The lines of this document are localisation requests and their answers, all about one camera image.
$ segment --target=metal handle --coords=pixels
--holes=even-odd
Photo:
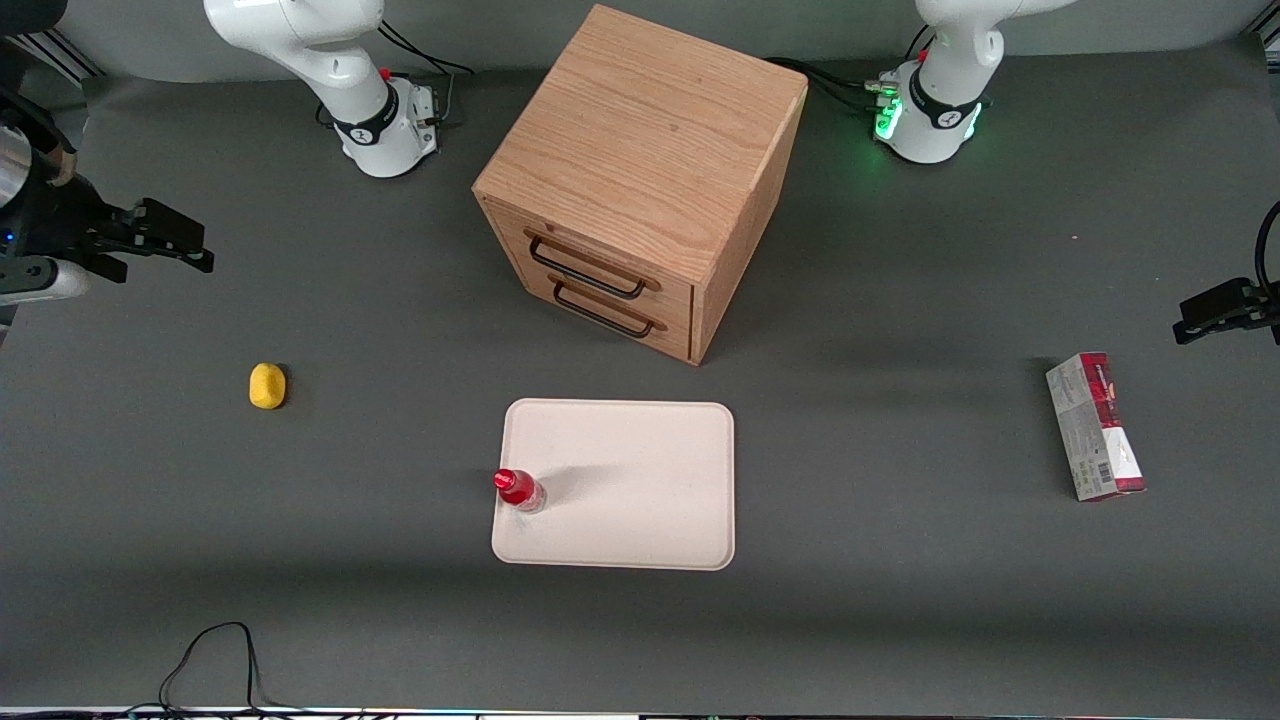
[[[552,291],[552,297],[556,299],[556,304],[557,305],[559,305],[562,307],[567,307],[567,309],[577,313],[579,315],[582,315],[584,318],[586,318],[589,320],[595,320],[596,323],[600,323],[602,325],[609,328],[611,331],[617,331],[617,332],[620,332],[620,333],[622,333],[622,334],[625,334],[625,336],[627,336],[630,338],[635,338],[635,340],[644,340],[644,338],[649,337],[650,332],[653,332],[653,325],[654,325],[653,320],[648,320],[644,324],[644,329],[641,329],[641,331],[634,331],[634,329],[623,325],[622,323],[616,323],[616,322],[605,318],[604,315],[600,315],[599,313],[594,313],[591,310],[588,310],[586,307],[582,307],[577,302],[571,302],[568,300],[564,300],[559,295],[559,292],[562,290],[564,290],[564,283],[557,282],[556,283],[556,290]]]
[[[538,249],[541,247],[541,245],[543,245],[543,238],[539,237],[539,236],[536,236],[536,234],[532,234],[532,233],[529,233],[529,234],[530,234],[530,237],[534,238],[534,241],[529,243],[529,254],[534,256],[534,260],[541,263],[543,265],[547,265],[548,268],[550,268],[553,270],[564,273],[566,275],[573,278],[575,281],[577,281],[577,282],[580,282],[582,284],[589,284],[589,286],[594,287],[595,290],[599,290],[602,292],[607,292],[607,293],[609,293],[609,295],[612,295],[614,297],[621,297],[622,300],[635,300],[636,297],[640,297],[640,292],[644,291],[644,281],[643,279],[637,279],[635,290],[627,292],[627,291],[625,291],[622,288],[613,287],[612,284],[609,284],[607,282],[598,281],[598,279],[593,278],[591,275],[585,275],[585,274],[575,270],[573,268],[570,268],[568,265],[564,265],[562,263],[557,263],[556,260],[552,260],[550,258],[544,258],[544,256],[541,256],[541,255],[538,254]]]

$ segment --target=green indicator light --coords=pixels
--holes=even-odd
[[[893,131],[897,129],[897,120],[902,117],[902,101],[893,100],[893,104],[884,108],[881,113],[887,117],[881,118],[879,122],[876,123],[876,135],[878,135],[881,140],[888,140],[893,137]]]
[[[969,129],[964,131],[965,140],[973,137],[973,131],[978,128],[978,115],[980,114],[982,114],[982,102],[978,102],[978,106],[973,109],[973,119],[969,120]]]

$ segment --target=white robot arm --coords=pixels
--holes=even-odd
[[[355,42],[378,28],[383,0],[205,0],[205,14],[223,40],[311,86],[333,115],[343,152],[365,173],[399,176],[435,151],[431,90],[384,77]]]
[[[909,60],[869,83],[883,92],[876,138],[913,163],[941,163],[973,136],[982,92],[1005,59],[996,24],[1075,0],[915,0],[936,36],[928,58]]]

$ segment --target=sponge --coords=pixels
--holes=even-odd
[[[262,410],[275,410],[284,402],[284,370],[273,363],[259,363],[248,375],[248,401]]]

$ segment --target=drawer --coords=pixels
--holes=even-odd
[[[689,316],[645,315],[558,273],[541,273],[526,283],[529,292],[570,313],[649,347],[689,361]]]
[[[526,286],[532,278],[550,272],[577,287],[594,290],[616,306],[687,324],[692,307],[689,283],[666,273],[635,268],[625,258],[607,256],[563,228],[500,202],[488,200],[484,205]]]

